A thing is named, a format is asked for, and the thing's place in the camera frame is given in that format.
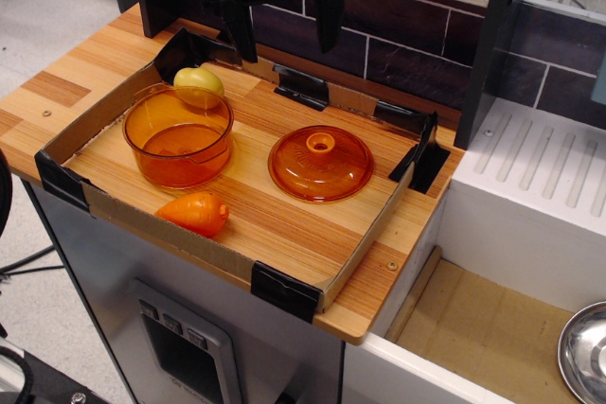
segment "orange glass bowl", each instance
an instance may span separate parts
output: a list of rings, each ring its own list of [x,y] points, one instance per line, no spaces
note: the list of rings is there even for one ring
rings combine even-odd
[[[268,168],[276,185],[306,202],[336,202],[360,191],[374,171],[370,149],[345,130],[316,125],[283,136]]]
[[[187,188],[208,182],[227,166],[234,115],[223,97],[197,87],[158,84],[135,99],[123,132],[147,179]]]

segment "black cable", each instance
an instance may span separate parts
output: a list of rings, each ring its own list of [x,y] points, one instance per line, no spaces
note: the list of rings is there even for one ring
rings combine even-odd
[[[12,203],[12,175],[10,175],[7,158],[0,150],[0,235],[9,219],[10,204]]]
[[[23,371],[26,383],[23,384],[23,388],[21,389],[19,396],[17,396],[15,404],[27,404],[29,397],[31,396],[31,389],[34,385],[34,374],[32,373],[31,368],[19,354],[7,347],[0,346],[0,355],[12,360]]]
[[[47,270],[60,270],[64,269],[63,265],[51,265],[48,267],[38,267],[36,269],[26,269],[26,270],[18,270],[17,272],[8,272],[2,273],[2,276],[14,276],[15,274],[26,274],[26,273],[34,273],[34,272],[45,272]]]
[[[7,274],[7,272],[12,272],[15,269],[23,267],[24,265],[27,265],[28,263],[33,262],[34,260],[37,260],[45,255],[52,253],[53,251],[55,251],[54,246],[47,246],[46,248],[39,251],[38,253],[35,253],[29,257],[26,257],[25,259],[18,260],[17,262],[15,262],[13,264],[0,268],[0,274]]]

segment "orange glass lid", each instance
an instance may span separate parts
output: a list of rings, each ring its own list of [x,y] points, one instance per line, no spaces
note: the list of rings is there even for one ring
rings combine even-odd
[[[334,202],[360,191],[374,160],[357,136],[316,125],[290,132],[269,154],[269,173],[287,194],[307,202]]]

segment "stainless steel bowl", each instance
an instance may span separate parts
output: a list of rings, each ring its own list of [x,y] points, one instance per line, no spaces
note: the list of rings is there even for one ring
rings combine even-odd
[[[568,321],[558,342],[558,363],[581,402],[606,403],[606,302],[586,307]]]

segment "toy carrot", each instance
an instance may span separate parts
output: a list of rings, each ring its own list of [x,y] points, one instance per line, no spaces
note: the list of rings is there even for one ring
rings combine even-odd
[[[225,225],[229,207],[220,196],[200,191],[167,203],[155,212],[155,216],[201,236],[212,237]]]

